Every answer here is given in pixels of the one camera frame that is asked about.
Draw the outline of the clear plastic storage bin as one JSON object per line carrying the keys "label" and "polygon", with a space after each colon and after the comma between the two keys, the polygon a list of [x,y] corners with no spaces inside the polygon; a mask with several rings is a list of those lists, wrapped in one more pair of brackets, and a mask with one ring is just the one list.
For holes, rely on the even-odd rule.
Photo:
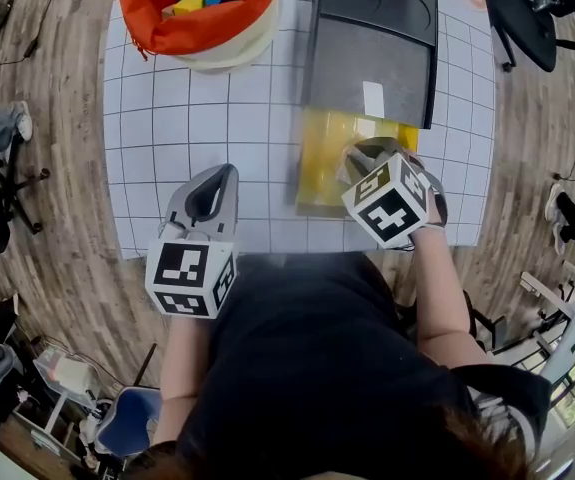
{"label": "clear plastic storage bin", "polygon": [[33,364],[50,389],[87,409],[96,407],[101,383],[97,370],[90,363],[50,345]]}

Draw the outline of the person's left forearm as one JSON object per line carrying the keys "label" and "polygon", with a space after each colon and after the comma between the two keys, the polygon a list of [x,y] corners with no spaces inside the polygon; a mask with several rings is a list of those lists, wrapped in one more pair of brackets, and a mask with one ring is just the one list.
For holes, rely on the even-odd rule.
{"label": "person's left forearm", "polygon": [[175,441],[196,404],[209,362],[212,320],[172,317],[160,375],[153,444]]}

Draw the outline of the black plastic tray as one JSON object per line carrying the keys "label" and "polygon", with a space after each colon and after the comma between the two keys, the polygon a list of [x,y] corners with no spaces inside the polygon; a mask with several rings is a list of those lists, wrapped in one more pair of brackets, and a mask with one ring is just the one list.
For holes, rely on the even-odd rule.
{"label": "black plastic tray", "polygon": [[304,105],[364,114],[364,81],[384,89],[383,119],[428,129],[438,63],[438,0],[313,0]]}

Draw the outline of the person's right forearm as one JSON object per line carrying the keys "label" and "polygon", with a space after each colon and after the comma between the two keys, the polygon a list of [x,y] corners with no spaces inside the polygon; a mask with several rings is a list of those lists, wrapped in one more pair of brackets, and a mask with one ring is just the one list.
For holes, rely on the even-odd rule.
{"label": "person's right forearm", "polygon": [[488,364],[489,357],[470,334],[466,299],[444,231],[420,228],[412,241],[419,350],[450,369]]}

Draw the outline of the white rectangular card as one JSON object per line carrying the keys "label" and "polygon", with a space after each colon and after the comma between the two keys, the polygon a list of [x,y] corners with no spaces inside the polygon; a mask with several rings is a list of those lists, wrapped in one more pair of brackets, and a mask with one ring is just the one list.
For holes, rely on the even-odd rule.
{"label": "white rectangular card", "polygon": [[383,119],[385,117],[384,89],[380,83],[364,81],[363,102],[364,114]]}

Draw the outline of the orange-lined cream fabric bag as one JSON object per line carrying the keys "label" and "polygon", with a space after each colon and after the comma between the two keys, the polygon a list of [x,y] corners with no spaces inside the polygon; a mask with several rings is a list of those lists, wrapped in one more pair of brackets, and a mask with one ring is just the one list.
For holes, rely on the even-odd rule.
{"label": "orange-lined cream fabric bag", "polygon": [[132,43],[142,57],[175,56],[197,70],[248,62],[275,29],[279,0],[222,0],[199,9],[172,8],[182,0],[119,0]]}

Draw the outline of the blue chair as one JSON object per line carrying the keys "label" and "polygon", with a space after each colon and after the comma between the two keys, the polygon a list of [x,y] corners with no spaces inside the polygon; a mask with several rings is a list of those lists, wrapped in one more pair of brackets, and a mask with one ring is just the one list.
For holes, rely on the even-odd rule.
{"label": "blue chair", "polygon": [[124,388],[98,426],[96,443],[117,458],[140,454],[151,446],[150,423],[157,424],[162,398],[154,388]]}

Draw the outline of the person's torso black shirt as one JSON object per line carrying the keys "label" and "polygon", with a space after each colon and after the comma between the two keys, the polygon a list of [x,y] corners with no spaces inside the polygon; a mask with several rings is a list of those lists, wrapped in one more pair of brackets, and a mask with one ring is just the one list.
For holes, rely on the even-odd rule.
{"label": "person's torso black shirt", "polygon": [[195,479],[534,478],[549,382],[498,364],[437,364],[361,255],[249,265],[209,356],[176,444]]}

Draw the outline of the white grid tablecloth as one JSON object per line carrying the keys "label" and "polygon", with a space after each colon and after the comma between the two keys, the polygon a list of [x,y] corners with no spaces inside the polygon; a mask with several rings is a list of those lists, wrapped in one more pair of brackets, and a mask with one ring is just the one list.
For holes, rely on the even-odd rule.
{"label": "white grid tablecloth", "polygon": [[[374,248],[350,219],[297,214],[297,85],[312,0],[281,0],[273,42],[230,72],[203,74],[169,56],[144,58],[119,7],[104,58],[104,142],[112,209],[124,258],[156,238],[174,191],[194,174],[233,164],[240,175],[236,242],[243,253]],[[487,11],[438,0],[437,88],[418,151],[446,190],[447,237],[477,243],[494,146],[495,73]]]}

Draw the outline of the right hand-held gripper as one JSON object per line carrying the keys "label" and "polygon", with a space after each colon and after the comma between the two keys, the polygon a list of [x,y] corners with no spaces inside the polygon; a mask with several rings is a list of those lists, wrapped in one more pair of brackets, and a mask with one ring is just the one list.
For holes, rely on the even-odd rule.
{"label": "right hand-held gripper", "polygon": [[428,224],[432,189],[444,226],[448,206],[441,182],[393,137],[372,137],[343,153],[337,181],[350,185],[342,195],[349,215],[384,249],[401,248]]}

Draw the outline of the yellow transparent drawer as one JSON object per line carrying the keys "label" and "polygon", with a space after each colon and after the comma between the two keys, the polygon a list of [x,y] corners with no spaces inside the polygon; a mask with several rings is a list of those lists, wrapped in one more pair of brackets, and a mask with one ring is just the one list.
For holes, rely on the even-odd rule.
{"label": "yellow transparent drawer", "polygon": [[348,215],[342,194],[349,188],[346,175],[338,172],[348,149],[372,137],[393,137],[415,150],[419,130],[382,118],[307,107],[302,114],[301,160],[297,214],[314,218]]}

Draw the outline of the person's right hand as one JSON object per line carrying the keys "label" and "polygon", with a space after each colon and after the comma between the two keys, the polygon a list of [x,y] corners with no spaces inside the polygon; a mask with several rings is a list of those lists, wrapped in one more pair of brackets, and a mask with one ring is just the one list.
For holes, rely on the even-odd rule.
{"label": "person's right hand", "polygon": [[440,215],[436,197],[432,189],[428,190],[427,194],[427,209],[428,209],[428,224],[435,227],[443,227],[443,219]]}

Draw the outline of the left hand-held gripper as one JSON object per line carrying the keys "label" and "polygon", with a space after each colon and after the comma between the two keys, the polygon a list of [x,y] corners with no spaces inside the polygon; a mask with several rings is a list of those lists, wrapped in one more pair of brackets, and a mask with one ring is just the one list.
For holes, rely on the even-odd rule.
{"label": "left hand-held gripper", "polygon": [[238,192],[237,168],[221,164],[173,193],[146,262],[145,288],[159,312],[218,317],[238,276]]}

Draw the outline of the white metal rack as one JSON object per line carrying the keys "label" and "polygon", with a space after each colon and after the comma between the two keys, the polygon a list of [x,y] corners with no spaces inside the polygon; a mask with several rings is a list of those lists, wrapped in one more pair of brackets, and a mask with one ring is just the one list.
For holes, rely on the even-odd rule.
{"label": "white metal rack", "polygon": [[[575,265],[564,260],[562,266],[575,277]],[[567,318],[567,326],[555,349],[552,349],[544,335],[538,331],[533,333],[537,343],[548,353],[540,375],[556,386],[575,366],[575,301],[566,302],[557,296],[540,280],[523,271],[521,273],[521,286],[529,293],[544,297],[550,304]]]}

